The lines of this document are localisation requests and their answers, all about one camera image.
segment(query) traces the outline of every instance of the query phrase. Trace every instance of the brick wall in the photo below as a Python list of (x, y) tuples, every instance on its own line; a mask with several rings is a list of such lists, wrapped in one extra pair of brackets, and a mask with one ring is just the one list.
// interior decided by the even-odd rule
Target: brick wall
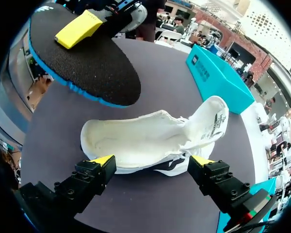
[[(224, 24), (222, 24), (220, 21), (207, 14), (206, 12), (203, 12), (200, 9), (194, 9), (194, 11), (196, 12), (195, 18), (197, 23), (200, 23), (204, 20), (212, 24), (214, 27), (222, 32), (223, 38), (220, 42), (220, 47), (228, 49), (233, 42), (236, 42), (256, 58), (255, 62), (250, 68), (250, 71), (254, 72), (255, 81), (257, 81), (262, 76), (262, 74), (267, 71), (273, 60), (266, 52), (261, 50), (258, 46), (256, 46), (246, 38), (242, 38), (238, 34), (232, 32)], [(194, 36), (190, 38), (191, 41), (195, 41), (196, 39), (197, 38)]]

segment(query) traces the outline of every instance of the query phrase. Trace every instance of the teal display stand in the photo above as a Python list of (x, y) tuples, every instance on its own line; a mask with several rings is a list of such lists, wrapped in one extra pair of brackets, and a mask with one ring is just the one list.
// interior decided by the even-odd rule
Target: teal display stand
[(238, 73), (210, 51), (194, 45), (186, 60), (203, 101), (220, 96), (231, 112), (240, 114), (255, 99)]
[[(256, 194), (260, 189), (264, 189), (266, 190), (269, 194), (273, 195), (275, 194), (275, 185), (276, 185), (276, 178), (272, 178), (268, 181), (264, 181), (262, 183), (258, 183), (255, 184), (254, 186), (252, 186), (250, 188), (250, 193)], [(271, 210), (264, 216), (263, 221), (267, 221), (269, 216), (270, 216)], [(227, 225), (227, 222), (230, 220), (231, 218), (229, 217), (228, 214), (223, 214), (222, 212), (220, 212), (220, 216), (219, 216), (219, 223), (218, 223), (218, 229), (217, 229), (217, 233), (223, 233), (223, 228)]]

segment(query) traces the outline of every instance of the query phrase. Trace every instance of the yellow block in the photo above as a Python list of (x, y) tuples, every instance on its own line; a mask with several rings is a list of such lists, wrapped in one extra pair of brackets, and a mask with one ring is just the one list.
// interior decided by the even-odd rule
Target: yellow block
[(103, 166), (109, 159), (111, 159), (112, 156), (114, 156), (114, 154), (107, 155), (107, 156), (104, 156), (104, 157), (101, 157), (98, 159), (94, 159), (94, 160), (91, 160), (89, 162), (96, 162), (96, 163), (100, 164), (101, 166)]
[(82, 15), (67, 24), (55, 36), (55, 40), (70, 49), (86, 37), (92, 36), (100, 27), (102, 21), (94, 14), (85, 10)]
[(215, 163), (215, 161), (209, 160), (209, 159), (204, 159), (200, 156), (197, 155), (192, 155), (192, 157), (201, 165), (204, 166), (205, 164), (208, 164), (210, 162)]

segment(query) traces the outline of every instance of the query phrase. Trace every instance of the shoe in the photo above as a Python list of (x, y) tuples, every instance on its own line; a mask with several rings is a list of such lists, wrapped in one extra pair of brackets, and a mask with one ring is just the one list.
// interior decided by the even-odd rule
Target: shoe
[(135, 119), (89, 120), (81, 131), (81, 147), (90, 160), (114, 154), (116, 174), (151, 167), (173, 176), (187, 170), (191, 155), (209, 158), (227, 121), (226, 103), (212, 96), (188, 119), (160, 110)]

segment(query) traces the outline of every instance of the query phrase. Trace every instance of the round table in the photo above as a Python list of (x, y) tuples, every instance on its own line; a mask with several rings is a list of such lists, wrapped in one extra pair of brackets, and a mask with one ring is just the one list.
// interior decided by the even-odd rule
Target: round table
[[(129, 119), (164, 109), (189, 117), (202, 99), (186, 66), (187, 54), (154, 43), (117, 39), (141, 80), (140, 99), (125, 109), (90, 101), (54, 82), (38, 104), (22, 150), (22, 183), (43, 182), (53, 190), (74, 165), (87, 159), (80, 132), (90, 119)], [(210, 159), (222, 159), (243, 182), (254, 184), (250, 142), (241, 116), (230, 113), (226, 135)], [(219, 209), (204, 197), (188, 173), (167, 177), (155, 171), (114, 175), (76, 219), (111, 233), (214, 233)]]

